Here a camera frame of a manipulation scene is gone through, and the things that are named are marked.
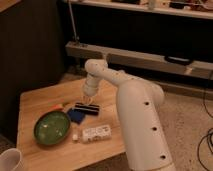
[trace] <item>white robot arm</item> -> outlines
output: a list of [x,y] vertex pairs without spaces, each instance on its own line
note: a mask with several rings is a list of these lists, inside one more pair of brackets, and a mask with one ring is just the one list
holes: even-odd
[[145,79],[107,68],[105,60],[90,59],[83,86],[85,97],[93,97],[101,79],[118,87],[117,112],[129,167],[135,171],[175,171],[155,106],[162,104],[160,86]]

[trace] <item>bowl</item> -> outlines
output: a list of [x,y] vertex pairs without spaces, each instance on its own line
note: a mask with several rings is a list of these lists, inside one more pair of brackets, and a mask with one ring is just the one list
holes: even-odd
[[42,145],[54,145],[61,142],[70,130],[70,119],[61,111],[51,111],[44,114],[36,122],[34,137]]

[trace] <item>speckled floor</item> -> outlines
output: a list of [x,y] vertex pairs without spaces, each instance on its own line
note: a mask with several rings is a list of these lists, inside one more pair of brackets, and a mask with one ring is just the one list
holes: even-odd
[[[62,81],[80,79],[81,76],[65,74]],[[213,114],[213,101],[206,101]],[[202,99],[165,93],[165,103],[158,109],[159,117],[167,138],[177,171],[205,171],[197,159],[197,146],[201,138],[213,127],[203,106]],[[200,148],[200,156],[209,170],[213,171],[213,156],[206,141]],[[120,154],[79,171],[130,171],[125,154]]]

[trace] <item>table top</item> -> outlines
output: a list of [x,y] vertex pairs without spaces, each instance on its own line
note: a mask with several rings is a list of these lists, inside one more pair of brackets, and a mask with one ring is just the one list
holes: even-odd
[[21,0],[0,0],[0,12],[20,2]]
[[[68,171],[96,163],[125,151],[115,106],[116,87],[106,81],[100,83],[100,90],[94,104],[100,106],[98,116],[86,116],[81,125],[71,123],[67,138],[54,146],[40,146],[33,137],[36,121],[52,106],[60,103],[82,101],[84,79],[47,88],[25,92],[20,99],[17,148],[23,153],[31,171]],[[84,128],[109,124],[112,129],[110,140],[89,144],[74,143],[72,132]]]

